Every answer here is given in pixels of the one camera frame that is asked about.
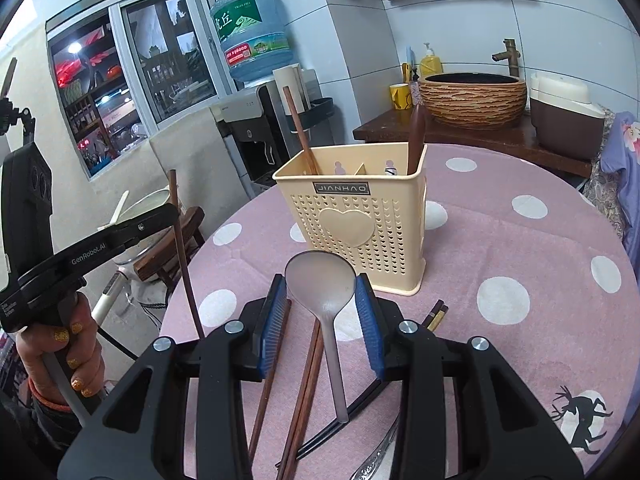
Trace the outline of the left hand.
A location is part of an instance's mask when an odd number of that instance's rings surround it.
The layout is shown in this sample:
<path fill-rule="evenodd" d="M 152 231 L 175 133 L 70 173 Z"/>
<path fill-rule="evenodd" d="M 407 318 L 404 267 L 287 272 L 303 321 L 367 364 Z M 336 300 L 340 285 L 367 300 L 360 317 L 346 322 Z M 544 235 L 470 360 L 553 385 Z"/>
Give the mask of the left hand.
<path fill-rule="evenodd" d="M 98 326 L 81 292 L 75 295 L 73 310 L 63 326 L 34 324 L 17 333 L 17 352 L 38 401 L 59 411 L 70 410 L 47 368 L 48 356 L 62 368 L 62 376 L 75 396 L 93 399 L 102 391 L 105 364 L 97 334 Z"/>

